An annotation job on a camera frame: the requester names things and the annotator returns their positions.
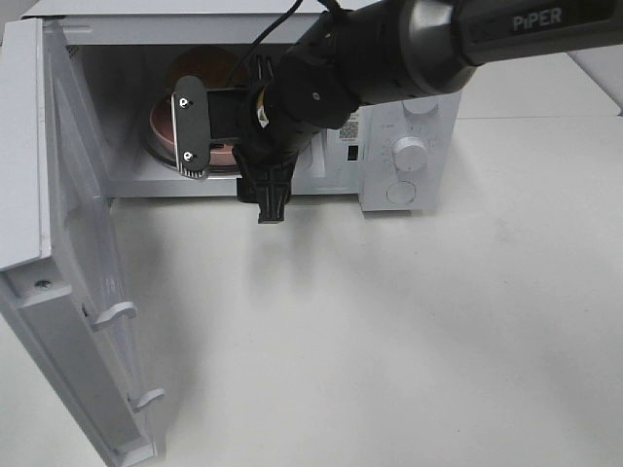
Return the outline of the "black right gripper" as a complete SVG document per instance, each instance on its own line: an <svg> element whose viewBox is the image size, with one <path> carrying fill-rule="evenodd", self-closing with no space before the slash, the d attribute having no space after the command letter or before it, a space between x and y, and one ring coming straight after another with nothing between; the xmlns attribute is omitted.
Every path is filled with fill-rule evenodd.
<svg viewBox="0 0 623 467"><path fill-rule="evenodd" d="M284 220L298 155L325 128L338 129L358 107L321 47L293 46L269 81L256 83L238 110L237 199L257 204L259 224Z"/></svg>

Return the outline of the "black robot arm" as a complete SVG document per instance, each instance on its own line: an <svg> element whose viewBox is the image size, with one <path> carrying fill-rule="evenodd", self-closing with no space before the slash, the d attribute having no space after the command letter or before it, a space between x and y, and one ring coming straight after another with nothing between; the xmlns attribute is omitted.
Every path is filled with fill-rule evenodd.
<svg viewBox="0 0 623 467"><path fill-rule="evenodd" d="M618 1L379 1L326 11L238 110L237 197L278 223L299 154L358 108L462 90L484 64L618 45Z"/></svg>

